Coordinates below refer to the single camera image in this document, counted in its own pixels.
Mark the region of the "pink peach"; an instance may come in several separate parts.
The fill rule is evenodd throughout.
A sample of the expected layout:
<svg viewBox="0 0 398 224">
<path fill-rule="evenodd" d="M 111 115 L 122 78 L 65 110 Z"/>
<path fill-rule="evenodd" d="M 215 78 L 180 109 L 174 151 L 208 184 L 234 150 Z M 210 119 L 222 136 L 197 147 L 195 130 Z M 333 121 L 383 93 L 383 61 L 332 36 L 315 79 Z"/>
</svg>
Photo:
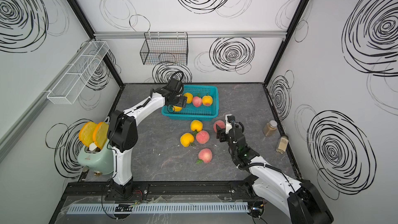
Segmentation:
<svg viewBox="0 0 398 224">
<path fill-rule="evenodd" d="M 210 136 L 207 131 L 202 130 L 196 134 L 195 138 L 199 144 L 206 144 L 209 141 Z"/>
<path fill-rule="evenodd" d="M 192 104 L 195 106 L 195 107 L 200 107 L 201 105 L 202 105 L 202 98 L 201 97 L 199 97 L 199 96 L 195 96 L 195 97 L 193 97 L 193 99 L 192 99 Z"/>
<path fill-rule="evenodd" d="M 225 130 L 226 126 L 225 126 L 225 122 L 222 120 L 217 120 L 214 124 L 213 124 L 213 129 L 214 131 L 217 133 L 218 130 Z"/>
<path fill-rule="evenodd" d="M 212 151 L 209 148 L 204 148 L 199 152 L 196 164 L 210 163 L 211 160 L 212 160 Z"/>
</svg>

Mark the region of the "yellow peach top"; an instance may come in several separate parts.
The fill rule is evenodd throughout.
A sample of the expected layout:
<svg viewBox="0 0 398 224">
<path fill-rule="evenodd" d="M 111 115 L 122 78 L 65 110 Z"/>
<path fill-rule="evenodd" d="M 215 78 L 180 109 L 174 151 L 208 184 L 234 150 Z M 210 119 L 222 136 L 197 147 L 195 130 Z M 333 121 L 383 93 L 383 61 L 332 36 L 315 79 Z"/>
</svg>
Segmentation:
<svg viewBox="0 0 398 224">
<path fill-rule="evenodd" d="M 190 129 L 193 132 L 193 135 L 196 135 L 203 130 L 203 123 L 199 120 L 193 120 L 190 124 Z"/>
</svg>

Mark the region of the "pink peach bottom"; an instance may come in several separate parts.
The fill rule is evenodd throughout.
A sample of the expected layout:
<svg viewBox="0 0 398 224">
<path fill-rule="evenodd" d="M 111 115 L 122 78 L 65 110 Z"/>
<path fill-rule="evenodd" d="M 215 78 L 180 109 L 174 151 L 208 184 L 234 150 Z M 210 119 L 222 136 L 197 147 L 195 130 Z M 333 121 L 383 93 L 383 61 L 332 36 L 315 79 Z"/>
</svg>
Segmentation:
<svg viewBox="0 0 398 224">
<path fill-rule="evenodd" d="M 196 164 L 210 163 L 211 160 L 212 160 L 212 151 L 209 148 L 204 148 L 199 152 Z"/>
</svg>

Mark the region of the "yellow red peach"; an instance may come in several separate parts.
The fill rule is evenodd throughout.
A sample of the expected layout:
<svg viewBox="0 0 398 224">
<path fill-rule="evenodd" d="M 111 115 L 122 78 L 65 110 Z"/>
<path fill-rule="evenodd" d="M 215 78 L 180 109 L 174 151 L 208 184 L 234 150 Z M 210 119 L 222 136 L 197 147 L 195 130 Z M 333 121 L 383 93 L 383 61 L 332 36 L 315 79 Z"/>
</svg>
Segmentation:
<svg viewBox="0 0 398 224">
<path fill-rule="evenodd" d="M 204 106 L 211 106 L 213 104 L 214 100 L 212 98 L 212 96 L 210 95 L 205 95 L 202 97 L 202 104 Z"/>
</svg>

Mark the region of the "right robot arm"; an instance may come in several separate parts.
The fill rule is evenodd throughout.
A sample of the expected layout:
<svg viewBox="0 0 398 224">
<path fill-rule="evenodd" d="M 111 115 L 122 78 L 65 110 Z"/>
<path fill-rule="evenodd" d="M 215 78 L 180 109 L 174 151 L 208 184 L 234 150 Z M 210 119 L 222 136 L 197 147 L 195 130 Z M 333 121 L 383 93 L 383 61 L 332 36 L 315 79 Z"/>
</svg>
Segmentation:
<svg viewBox="0 0 398 224">
<path fill-rule="evenodd" d="M 247 171 L 249 188 L 284 214 L 293 224 L 331 224 L 334 217 L 320 192 L 308 180 L 296 180 L 270 165 L 249 147 L 244 126 L 232 115 L 224 124 L 215 124 L 217 139 L 229 146 L 231 159 L 241 171 Z"/>
</svg>

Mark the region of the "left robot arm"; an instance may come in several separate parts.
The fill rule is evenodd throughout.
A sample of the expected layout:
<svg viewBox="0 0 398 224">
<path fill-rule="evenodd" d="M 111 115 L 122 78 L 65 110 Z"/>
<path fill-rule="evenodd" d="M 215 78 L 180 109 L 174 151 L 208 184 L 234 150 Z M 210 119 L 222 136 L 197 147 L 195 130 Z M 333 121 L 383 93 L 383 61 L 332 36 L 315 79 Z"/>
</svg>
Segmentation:
<svg viewBox="0 0 398 224">
<path fill-rule="evenodd" d="M 184 108 L 186 103 L 182 80 L 172 78 L 165 86 L 151 89 L 149 96 L 135 106 L 111 114 L 107 139 L 114 155 L 114 175 L 110 181 L 122 199 L 133 195 L 131 156 L 138 141 L 138 125 L 164 106 Z"/>
</svg>

